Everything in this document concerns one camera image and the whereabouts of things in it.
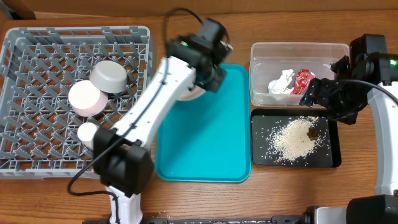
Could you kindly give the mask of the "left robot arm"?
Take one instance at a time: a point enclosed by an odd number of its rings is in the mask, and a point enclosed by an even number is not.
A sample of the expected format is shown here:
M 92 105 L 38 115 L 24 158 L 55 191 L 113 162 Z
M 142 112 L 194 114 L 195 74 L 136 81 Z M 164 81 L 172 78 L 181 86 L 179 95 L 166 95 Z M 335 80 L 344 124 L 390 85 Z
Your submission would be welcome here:
M 154 79 L 136 104 L 110 129 L 93 136 L 93 168 L 111 199 L 110 223 L 141 223 L 140 194 L 154 170 L 150 146 L 178 100 L 216 92 L 226 71 L 220 64 L 233 51 L 226 28 L 207 19 L 197 34 L 166 44 Z

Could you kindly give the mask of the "white paper cup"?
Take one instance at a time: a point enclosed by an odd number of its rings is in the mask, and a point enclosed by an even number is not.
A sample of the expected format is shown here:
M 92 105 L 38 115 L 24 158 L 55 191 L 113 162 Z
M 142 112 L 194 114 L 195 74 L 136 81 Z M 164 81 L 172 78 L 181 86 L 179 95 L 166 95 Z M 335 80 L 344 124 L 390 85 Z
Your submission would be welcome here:
M 99 129 L 94 123 L 85 122 L 79 126 L 77 130 L 77 136 L 79 140 L 89 149 L 94 147 L 94 136 L 96 131 Z

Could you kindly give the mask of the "rice and food scraps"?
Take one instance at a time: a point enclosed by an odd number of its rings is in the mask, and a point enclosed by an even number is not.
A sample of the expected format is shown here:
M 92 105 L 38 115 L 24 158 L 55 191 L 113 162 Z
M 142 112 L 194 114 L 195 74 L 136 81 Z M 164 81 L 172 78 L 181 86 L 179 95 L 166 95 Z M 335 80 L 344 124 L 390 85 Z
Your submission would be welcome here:
M 288 117 L 287 123 L 275 122 L 275 127 L 268 128 L 263 135 L 264 144 L 260 147 L 264 159 L 273 163 L 292 165 L 299 159 L 306 159 L 321 147 L 328 147 L 326 131 L 320 129 L 319 116 Z

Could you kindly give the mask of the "large white plate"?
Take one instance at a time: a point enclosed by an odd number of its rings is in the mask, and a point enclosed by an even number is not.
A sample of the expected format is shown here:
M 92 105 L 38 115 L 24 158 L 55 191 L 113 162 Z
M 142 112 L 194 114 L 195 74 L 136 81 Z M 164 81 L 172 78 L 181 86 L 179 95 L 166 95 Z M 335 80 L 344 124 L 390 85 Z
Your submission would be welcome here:
M 206 91 L 199 86 L 194 86 L 191 90 L 187 89 L 183 95 L 179 97 L 179 101 L 190 101 L 202 96 Z

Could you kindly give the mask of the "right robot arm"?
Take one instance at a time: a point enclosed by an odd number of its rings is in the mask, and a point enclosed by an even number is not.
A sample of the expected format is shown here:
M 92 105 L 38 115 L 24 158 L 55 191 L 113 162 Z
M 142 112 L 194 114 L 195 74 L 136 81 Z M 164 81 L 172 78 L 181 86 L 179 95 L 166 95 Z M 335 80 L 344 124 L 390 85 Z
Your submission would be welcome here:
M 375 195 L 354 198 L 345 207 L 309 207 L 301 223 L 397 223 L 397 55 L 384 35 L 364 34 L 349 55 L 331 65 L 335 78 L 310 81 L 300 105 L 326 108 L 328 119 L 354 124 L 370 106 L 377 144 Z

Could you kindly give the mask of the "grey bowl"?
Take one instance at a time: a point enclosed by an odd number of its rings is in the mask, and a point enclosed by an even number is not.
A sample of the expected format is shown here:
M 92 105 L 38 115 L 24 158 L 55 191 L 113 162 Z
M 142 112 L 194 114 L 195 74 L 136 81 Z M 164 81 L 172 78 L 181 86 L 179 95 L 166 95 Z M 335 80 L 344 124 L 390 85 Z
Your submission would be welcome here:
M 114 61 L 98 62 L 90 73 L 90 82 L 106 93 L 120 93 L 127 85 L 127 71 Z

